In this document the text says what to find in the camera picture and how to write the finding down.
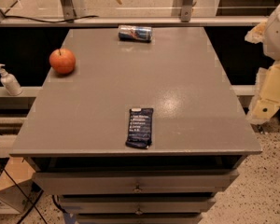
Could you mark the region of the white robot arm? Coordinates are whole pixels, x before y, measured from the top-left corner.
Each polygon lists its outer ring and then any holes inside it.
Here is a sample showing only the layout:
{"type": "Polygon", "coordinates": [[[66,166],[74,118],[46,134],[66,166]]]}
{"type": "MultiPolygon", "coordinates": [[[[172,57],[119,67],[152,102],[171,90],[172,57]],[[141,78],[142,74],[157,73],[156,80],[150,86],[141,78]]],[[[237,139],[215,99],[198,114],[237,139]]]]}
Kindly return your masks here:
{"type": "Polygon", "coordinates": [[[254,125],[269,121],[280,109],[280,4],[269,18],[252,28],[245,41],[263,46],[265,56],[273,59],[268,68],[256,75],[255,94],[246,119],[254,125]]]}

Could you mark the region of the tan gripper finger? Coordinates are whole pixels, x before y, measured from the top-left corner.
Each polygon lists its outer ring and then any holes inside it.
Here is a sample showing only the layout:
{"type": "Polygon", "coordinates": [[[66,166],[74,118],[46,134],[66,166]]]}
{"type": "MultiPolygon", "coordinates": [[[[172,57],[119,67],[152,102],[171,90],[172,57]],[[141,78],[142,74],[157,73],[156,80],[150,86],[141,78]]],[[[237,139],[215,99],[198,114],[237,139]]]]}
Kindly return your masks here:
{"type": "Polygon", "coordinates": [[[266,21],[259,23],[247,32],[245,35],[245,41],[253,44],[262,43],[264,41],[265,28],[266,21]]]}
{"type": "Polygon", "coordinates": [[[254,125],[269,121],[280,109],[280,61],[268,69],[258,70],[255,94],[248,107],[246,119],[254,125]]]}

